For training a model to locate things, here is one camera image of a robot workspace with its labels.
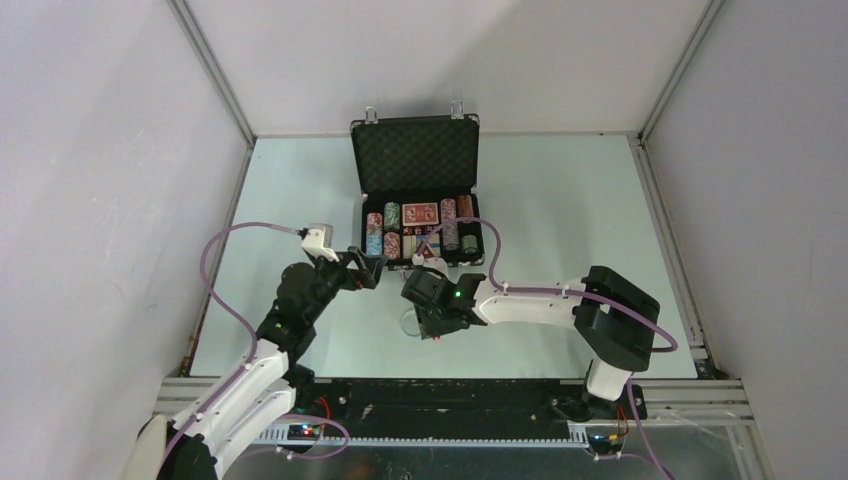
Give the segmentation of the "red poker chip stack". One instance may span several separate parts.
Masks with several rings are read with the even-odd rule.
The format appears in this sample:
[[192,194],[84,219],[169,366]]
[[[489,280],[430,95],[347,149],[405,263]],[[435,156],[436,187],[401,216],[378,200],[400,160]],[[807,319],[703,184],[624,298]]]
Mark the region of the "red poker chip stack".
[[383,236],[383,254],[389,260],[397,260],[402,256],[401,236],[398,232],[386,232]]

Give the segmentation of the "small red white stack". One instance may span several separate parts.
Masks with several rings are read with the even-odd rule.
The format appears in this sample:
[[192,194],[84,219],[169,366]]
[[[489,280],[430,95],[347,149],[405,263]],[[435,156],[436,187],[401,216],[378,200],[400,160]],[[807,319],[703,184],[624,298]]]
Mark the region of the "small red white stack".
[[370,212],[366,215],[367,235],[381,235],[383,231],[383,216],[379,212]]

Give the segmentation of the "green poker chip stack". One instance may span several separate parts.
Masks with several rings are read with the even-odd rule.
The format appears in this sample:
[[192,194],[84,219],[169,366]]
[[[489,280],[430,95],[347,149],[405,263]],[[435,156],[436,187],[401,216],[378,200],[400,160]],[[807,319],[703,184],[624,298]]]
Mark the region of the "green poker chip stack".
[[398,232],[402,227],[401,205],[387,202],[383,210],[383,228],[385,231]]

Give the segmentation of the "small green chip stack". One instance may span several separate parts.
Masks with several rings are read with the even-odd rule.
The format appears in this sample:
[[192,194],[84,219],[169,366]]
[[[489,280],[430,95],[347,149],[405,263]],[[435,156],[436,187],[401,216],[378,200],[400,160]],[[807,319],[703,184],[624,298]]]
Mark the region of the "small green chip stack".
[[479,253],[479,242],[475,235],[469,234],[461,237],[460,246],[464,255],[477,255]]

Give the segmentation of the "red playing card deck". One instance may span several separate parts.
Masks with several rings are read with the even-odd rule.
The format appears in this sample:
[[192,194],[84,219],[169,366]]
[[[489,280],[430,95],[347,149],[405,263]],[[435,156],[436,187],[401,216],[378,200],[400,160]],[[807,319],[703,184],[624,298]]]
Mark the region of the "red playing card deck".
[[407,203],[401,206],[401,225],[418,227],[440,223],[439,205],[431,203]]

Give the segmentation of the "black aluminium poker case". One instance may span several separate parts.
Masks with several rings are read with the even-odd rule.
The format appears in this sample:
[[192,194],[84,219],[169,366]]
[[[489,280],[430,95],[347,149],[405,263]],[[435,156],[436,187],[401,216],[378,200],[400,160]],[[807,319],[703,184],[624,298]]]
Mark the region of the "black aluminium poker case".
[[[461,246],[455,251],[442,247],[441,220],[427,236],[438,234],[441,258],[450,267],[480,266],[485,260],[482,227],[476,195],[481,121],[478,115],[464,111],[460,102],[451,105],[446,115],[379,119],[369,107],[364,118],[350,124],[350,136],[359,179],[361,220],[359,240],[365,252],[366,215],[379,212],[384,205],[396,202],[431,203],[444,198],[471,195],[474,217],[458,217],[459,239],[473,234],[479,242],[477,255],[464,255]],[[390,270],[409,269],[412,257],[389,260]]]

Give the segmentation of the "blue brown chip stack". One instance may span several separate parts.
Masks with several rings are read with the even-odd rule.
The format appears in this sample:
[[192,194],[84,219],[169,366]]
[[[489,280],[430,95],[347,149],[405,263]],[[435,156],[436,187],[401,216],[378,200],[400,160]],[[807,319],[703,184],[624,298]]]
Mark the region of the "blue brown chip stack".
[[442,229],[442,247],[446,251],[455,251],[460,248],[460,239],[456,224],[446,225]]

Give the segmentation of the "orange black chip stack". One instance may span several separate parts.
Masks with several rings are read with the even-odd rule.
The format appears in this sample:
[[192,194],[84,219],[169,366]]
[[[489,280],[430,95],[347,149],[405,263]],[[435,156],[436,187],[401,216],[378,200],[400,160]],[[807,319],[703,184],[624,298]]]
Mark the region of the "orange black chip stack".
[[460,195],[457,199],[457,216],[474,217],[474,203],[471,195]]

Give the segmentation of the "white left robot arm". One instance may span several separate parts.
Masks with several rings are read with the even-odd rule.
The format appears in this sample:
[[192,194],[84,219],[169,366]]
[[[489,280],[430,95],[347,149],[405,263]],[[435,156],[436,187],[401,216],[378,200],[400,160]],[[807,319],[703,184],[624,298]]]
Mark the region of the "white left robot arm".
[[171,417],[141,429],[125,479],[221,479],[267,427],[316,403],[313,372],[298,365],[315,324],[342,290],[373,290],[387,263],[359,248],[311,254],[285,268],[266,317],[231,373]]

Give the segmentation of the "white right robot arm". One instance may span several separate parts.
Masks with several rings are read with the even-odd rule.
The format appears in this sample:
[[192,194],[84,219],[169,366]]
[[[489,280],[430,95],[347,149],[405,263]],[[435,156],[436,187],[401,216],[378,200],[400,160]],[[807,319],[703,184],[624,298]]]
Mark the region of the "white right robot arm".
[[628,380],[648,370],[659,332],[659,302],[604,266],[591,267],[574,286],[555,287],[496,287],[479,273],[451,281],[417,267],[401,296],[414,306],[424,339],[517,322],[576,331],[594,354],[581,402],[596,418],[616,411]]

